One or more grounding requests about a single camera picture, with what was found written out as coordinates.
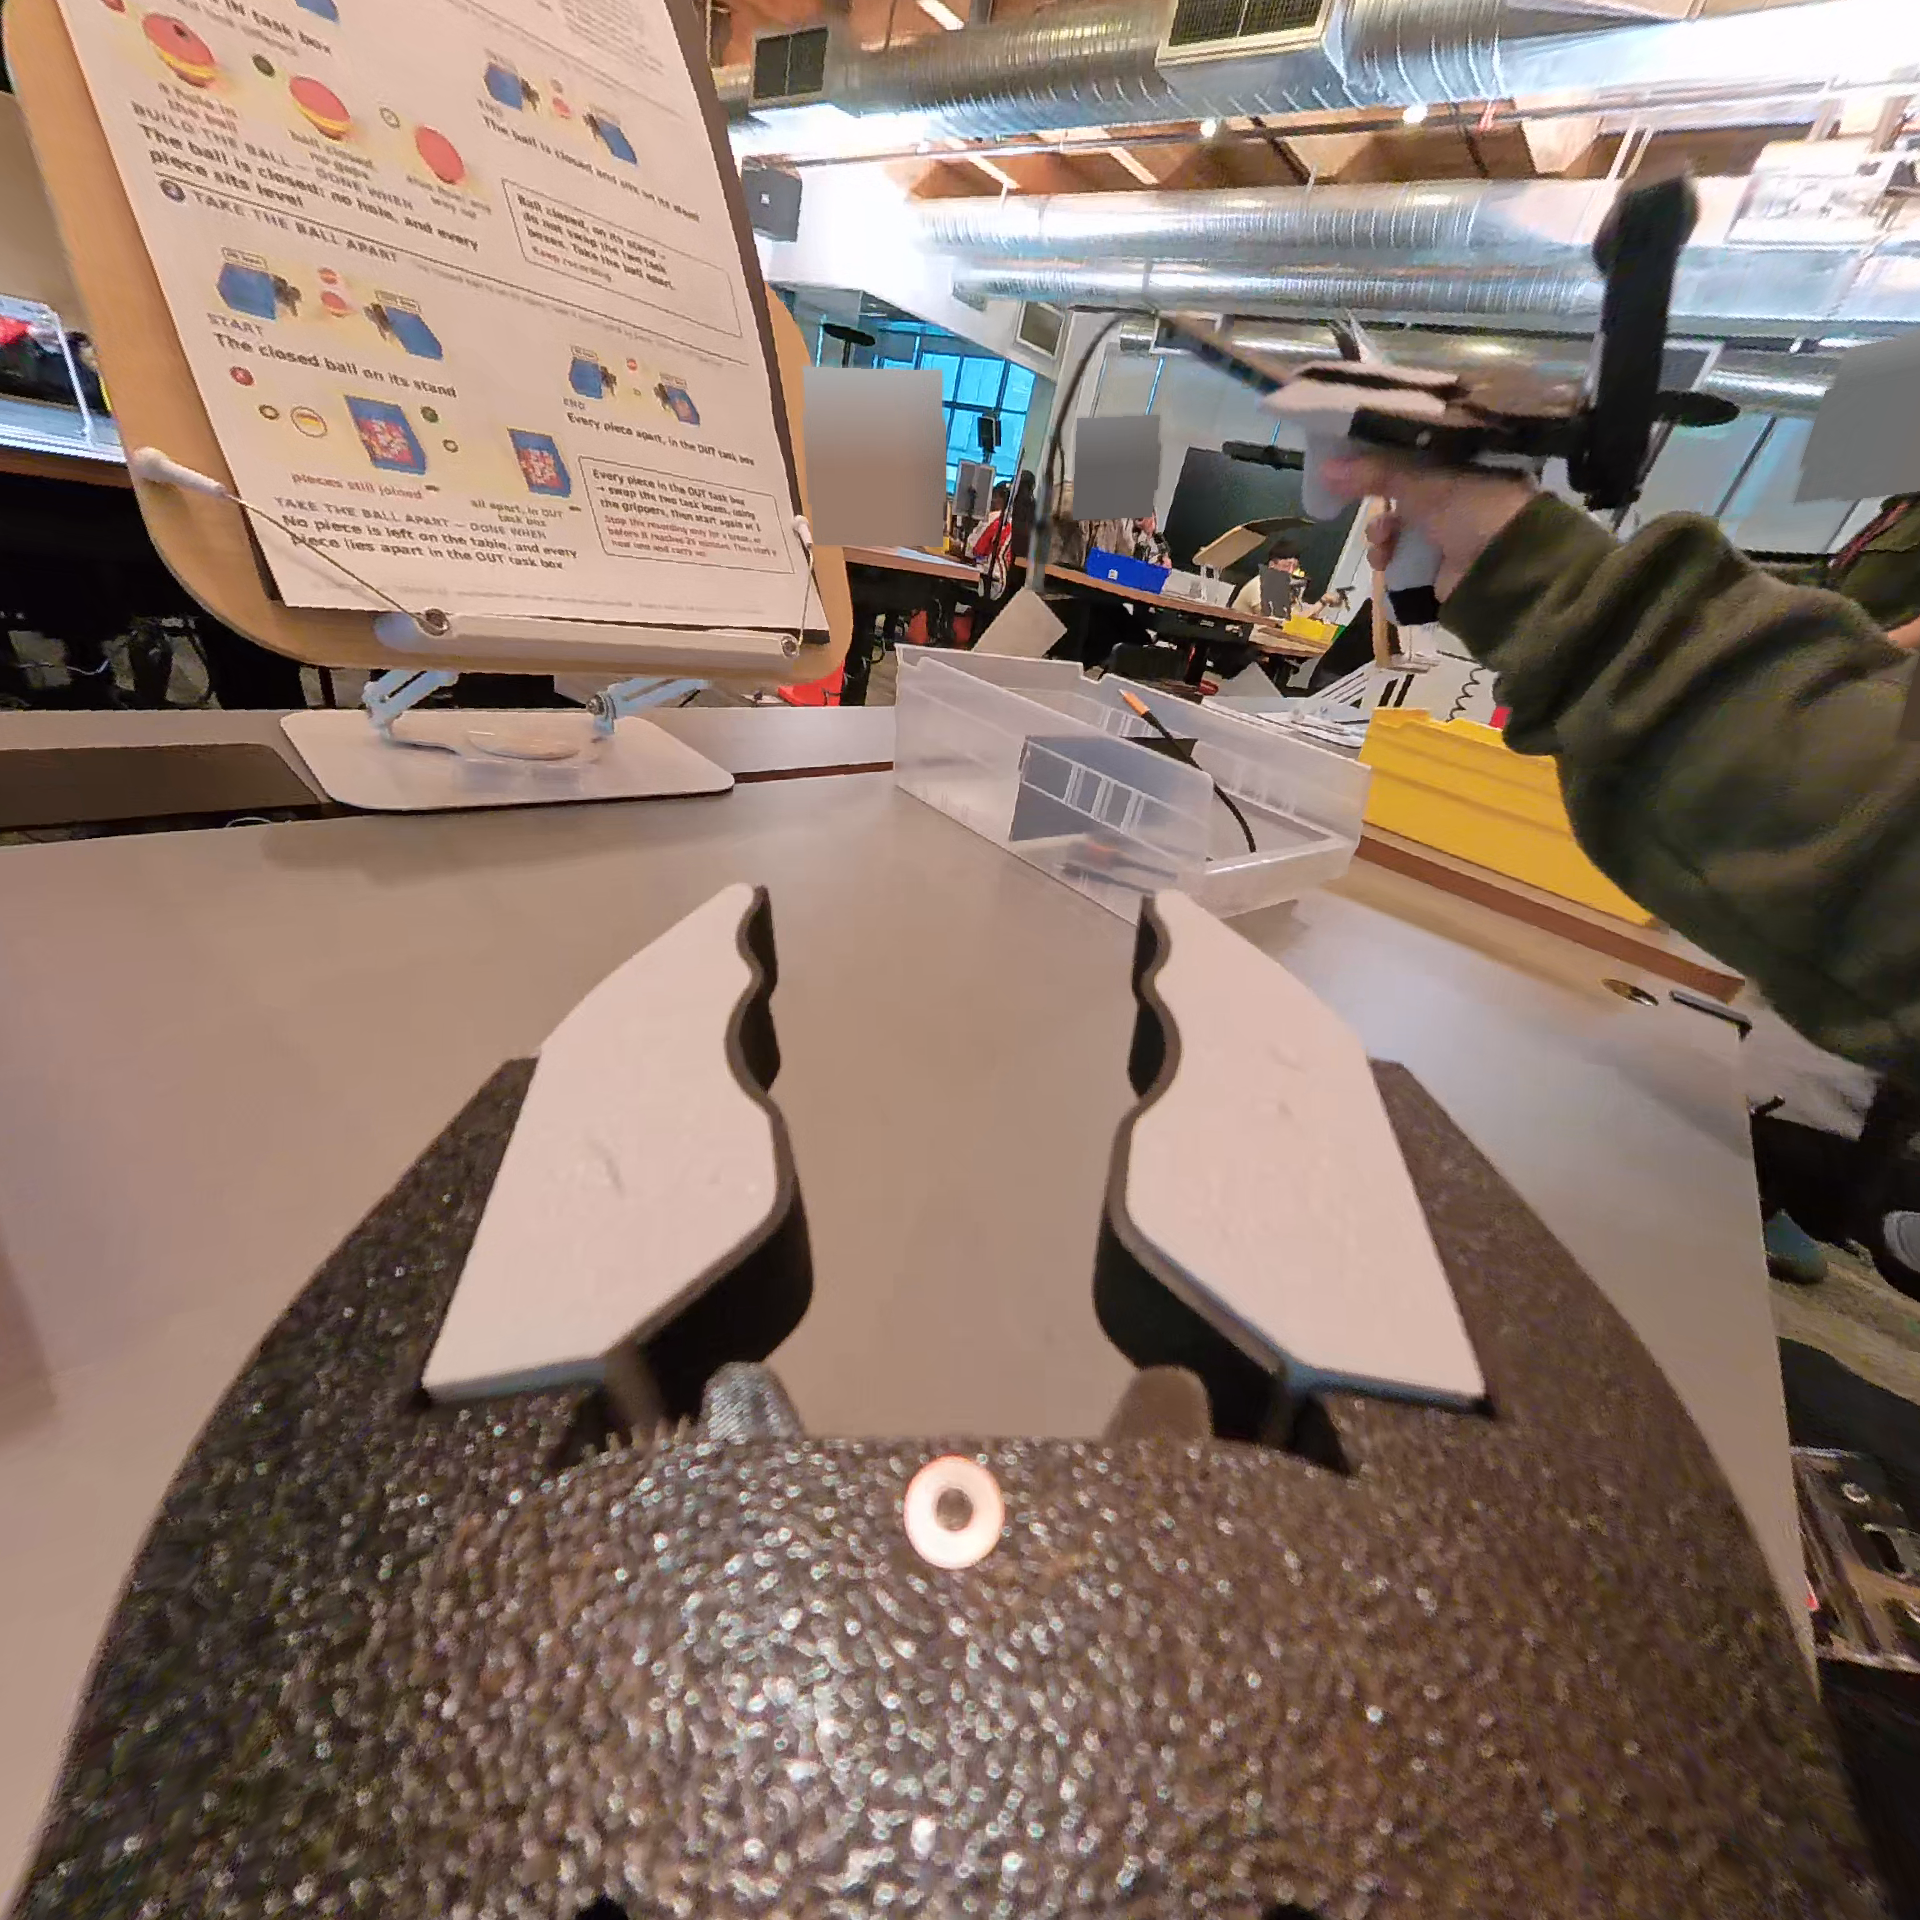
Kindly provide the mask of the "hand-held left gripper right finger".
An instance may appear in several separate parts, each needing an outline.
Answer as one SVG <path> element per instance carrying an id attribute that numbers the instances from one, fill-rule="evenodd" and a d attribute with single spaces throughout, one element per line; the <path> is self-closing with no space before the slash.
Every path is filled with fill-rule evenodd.
<path id="1" fill-rule="evenodd" d="M 1194 1382 L 1204 1431 L 1301 1443 L 1360 1398 L 1484 1414 L 1488 1385 L 1355 1034 L 1186 894 L 1140 902 L 1132 1106 L 1093 1303 L 1139 1373 Z"/>

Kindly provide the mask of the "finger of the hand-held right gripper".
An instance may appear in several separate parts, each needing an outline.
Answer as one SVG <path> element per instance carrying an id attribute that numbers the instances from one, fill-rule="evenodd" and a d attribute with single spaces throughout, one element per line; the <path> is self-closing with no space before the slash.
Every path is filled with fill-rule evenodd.
<path id="1" fill-rule="evenodd" d="M 1312 362 L 1278 383 L 1263 407 L 1293 424 L 1352 427 L 1358 416 L 1420 425 L 1476 425 L 1464 406 L 1467 386 L 1446 370 L 1396 369 L 1381 362 Z"/>

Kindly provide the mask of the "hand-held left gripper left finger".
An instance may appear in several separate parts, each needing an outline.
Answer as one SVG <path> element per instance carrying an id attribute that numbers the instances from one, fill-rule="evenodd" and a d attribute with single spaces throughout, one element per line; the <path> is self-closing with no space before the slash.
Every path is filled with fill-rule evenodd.
<path id="1" fill-rule="evenodd" d="M 546 1035 L 422 1365 L 432 1403 L 588 1385 L 679 1421 L 797 1331 L 776 979 L 772 902 L 731 882 Z"/>

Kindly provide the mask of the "black braided cable orange plugs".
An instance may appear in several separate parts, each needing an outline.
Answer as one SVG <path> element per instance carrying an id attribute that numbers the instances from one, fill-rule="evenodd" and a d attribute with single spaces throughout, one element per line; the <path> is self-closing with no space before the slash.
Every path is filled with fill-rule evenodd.
<path id="1" fill-rule="evenodd" d="M 1200 762 L 1197 762 L 1197 741 L 1196 739 L 1173 734 L 1167 729 L 1167 726 L 1149 710 L 1149 705 L 1127 688 L 1120 691 L 1120 703 L 1139 720 L 1139 726 L 1146 729 L 1139 736 L 1139 745 L 1143 745 L 1146 751 L 1149 751 L 1158 758 L 1166 758 L 1171 762 L 1179 762 L 1183 766 L 1190 766 L 1197 773 L 1204 773 L 1204 768 L 1200 768 Z M 1232 793 L 1226 787 L 1220 787 L 1220 783 L 1216 777 L 1210 775 L 1206 781 L 1211 785 L 1211 795 L 1214 795 L 1216 805 L 1227 809 L 1230 819 L 1234 821 L 1234 825 L 1238 830 L 1238 837 L 1245 846 L 1245 853 L 1256 855 L 1260 853 L 1256 837 L 1254 837 L 1254 830 L 1251 829 L 1245 814 L 1240 813 L 1240 808 L 1237 805 Z"/>

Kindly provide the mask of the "clear plastic bin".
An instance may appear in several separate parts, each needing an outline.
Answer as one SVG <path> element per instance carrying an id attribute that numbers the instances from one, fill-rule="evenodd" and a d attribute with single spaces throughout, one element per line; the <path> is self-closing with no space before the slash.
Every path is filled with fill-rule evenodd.
<path id="1" fill-rule="evenodd" d="M 1197 741 L 1202 775 L 1232 793 L 1254 830 L 1256 855 L 1245 853 L 1214 799 L 1206 867 L 1179 887 L 1149 894 L 1082 887 L 1007 849 L 1023 741 L 1032 734 L 1139 739 L 1146 729 L 1123 706 L 1123 688 L 1143 697 L 1173 734 Z M 1360 846 L 1368 777 L 1355 759 L 1263 718 L 1123 678 L 1095 679 L 1068 661 L 918 649 L 899 665 L 899 787 L 1123 922 L 1134 922 L 1140 904 L 1166 889 L 1232 922 L 1340 881 Z"/>

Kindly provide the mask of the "person's right forearm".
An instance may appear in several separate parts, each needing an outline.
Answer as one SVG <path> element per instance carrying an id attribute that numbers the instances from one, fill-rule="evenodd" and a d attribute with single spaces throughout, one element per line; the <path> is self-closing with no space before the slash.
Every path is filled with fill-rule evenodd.
<path id="1" fill-rule="evenodd" d="M 1916 659 L 1700 517 L 1536 495 L 1440 602 L 1590 864 L 1806 1041 L 1916 1086 Z"/>

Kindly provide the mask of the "grey desk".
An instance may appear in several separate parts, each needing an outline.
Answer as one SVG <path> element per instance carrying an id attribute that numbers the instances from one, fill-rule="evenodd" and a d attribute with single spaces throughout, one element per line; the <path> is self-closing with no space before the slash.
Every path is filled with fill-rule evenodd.
<path id="1" fill-rule="evenodd" d="M 800 1410 L 1104 1425 L 1134 933 L 888 775 L 4 849 L 6 1897 L 128 1563 L 253 1345 L 494 1067 L 736 881 L 775 909 Z M 1368 858 L 1234 930 L 1410 1067 L 1606 1293 L 1796 1597 L 1735 1027 Z"/>

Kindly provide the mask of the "person's right hand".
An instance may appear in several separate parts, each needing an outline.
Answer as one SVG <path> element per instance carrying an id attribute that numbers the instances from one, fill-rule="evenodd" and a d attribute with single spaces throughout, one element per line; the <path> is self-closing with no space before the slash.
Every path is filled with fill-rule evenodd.
<path id="1" fill-rule="evenodd" d="M 1523 472 L 1453 469 L 1379 448 L 1328 454 L 1316 480 L 1334 504 L 1374 501 L 1362 512 L 1368 573 L 1389 575 L 1406 545 L 1429 552 L 1437 603 L 1539 495 Z"/>

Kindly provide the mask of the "yellow plastic bin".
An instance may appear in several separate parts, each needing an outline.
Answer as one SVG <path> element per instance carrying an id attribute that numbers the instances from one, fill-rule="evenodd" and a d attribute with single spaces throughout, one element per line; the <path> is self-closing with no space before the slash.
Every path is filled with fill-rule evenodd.
<path id="1" fill-rule="evenodd" d="M 1654 917 L 1576 843 L 1548 759 L 1523 758 L 1496 727 L 1381 710 L 1360 745 L 1364 825 L 1635 928 Z"/>

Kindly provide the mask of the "black flat box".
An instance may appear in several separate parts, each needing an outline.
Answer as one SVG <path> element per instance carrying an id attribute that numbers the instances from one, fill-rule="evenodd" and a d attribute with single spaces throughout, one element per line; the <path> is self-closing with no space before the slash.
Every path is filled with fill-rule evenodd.
<path id="1" fill-rule="evenodd" d="M 1210 813 L 1210 781 L 1139 739 L 1032 734 L 1005 843 L 1075 886 L 1149 894 L 1204 871 Z"/>

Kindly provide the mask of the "instruction sheet on stand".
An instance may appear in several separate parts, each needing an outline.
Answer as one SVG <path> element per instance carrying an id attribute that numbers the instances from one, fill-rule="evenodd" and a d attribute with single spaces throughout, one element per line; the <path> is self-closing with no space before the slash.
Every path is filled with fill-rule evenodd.
<path id="1" fill-rule="evenodd" d="M 711 81 L 711 120 L 727 129 L 736 218 L 759 264 L 700 19 L 675 8 Z M 703 686 L 811 683 L 845 661 L 845 563 L 808 528 L 800 336 L 765 283 L 820 634 L 284 607 L 256 567 L 248 520 L 228 489 L 60 6 L 4 6 L 4 63 L 87 310 L 134 504 L 163 563 L 206 613 L 261 648 L 301 665 L 368 672 L 359 718 L 293 711 L 282 723 L 330 800 L 410 813 L 717 795 L 734 777 L 666 734 L 650 711 Z"/>

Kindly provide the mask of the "printed instruction sheet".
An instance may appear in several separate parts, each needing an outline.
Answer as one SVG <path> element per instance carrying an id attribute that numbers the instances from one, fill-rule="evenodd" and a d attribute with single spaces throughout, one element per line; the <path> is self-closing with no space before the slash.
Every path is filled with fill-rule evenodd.
<path id="1" fill-rule="evenodd" d="M 824 630 L 675 6 L 60 17 L 275 600 Z"/>

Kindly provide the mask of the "silver ventilation duct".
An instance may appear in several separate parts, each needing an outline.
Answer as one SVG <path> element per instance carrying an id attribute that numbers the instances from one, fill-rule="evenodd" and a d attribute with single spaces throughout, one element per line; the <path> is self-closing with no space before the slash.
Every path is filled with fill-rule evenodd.
<path id="1" fill-rule="evenodd" d="M 1004 24 L 832 50 L 824 99 L 926 112 L 950 134 L 1355 112 L 1499 101 L 1664 99 L 1764 82 L 1916 77 L 1918 6 L 1059 6 Z"/>
<path id="2" fill-rule="evenodd" d="M 1783 239 L 1699 185 L 1672 322 L 1720 338 L 1916 329 L 1916 205 Z M 1576 333 L 1598 318 L 1592 243 L 1613 183 L 1355 183 L 1186 194 L 938 199 L 912 207 L 950 287 L 1077 310 Z"/>

